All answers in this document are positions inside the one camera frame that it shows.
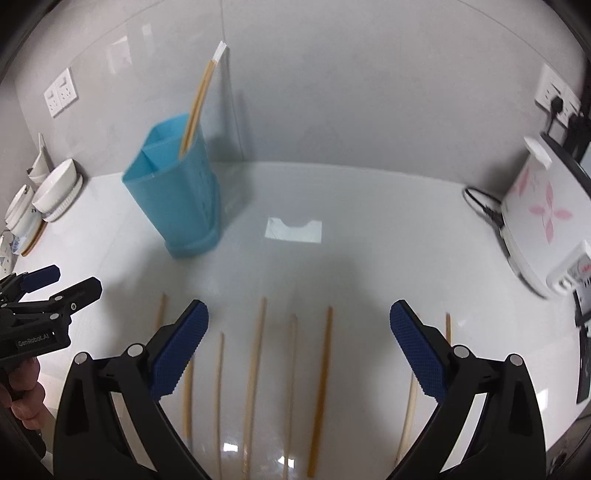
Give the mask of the person left hand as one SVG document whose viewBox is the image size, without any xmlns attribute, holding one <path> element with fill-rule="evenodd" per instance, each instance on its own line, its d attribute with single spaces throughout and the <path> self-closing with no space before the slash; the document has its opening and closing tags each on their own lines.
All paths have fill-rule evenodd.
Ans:
<svg viewBox="0 0 591 480">
<path fill-rule="evenodd" d="M 8 384 L 21 395 L 17 400 L 1 385 L 1 407 L 8 408 L 28 430 L 42 430 L 50 418 L 50 412 L 44 405 L 45 389 L 38 381 L 40 363 L 32 357 L 24 360 L 8 375 Z"/>
</svg>

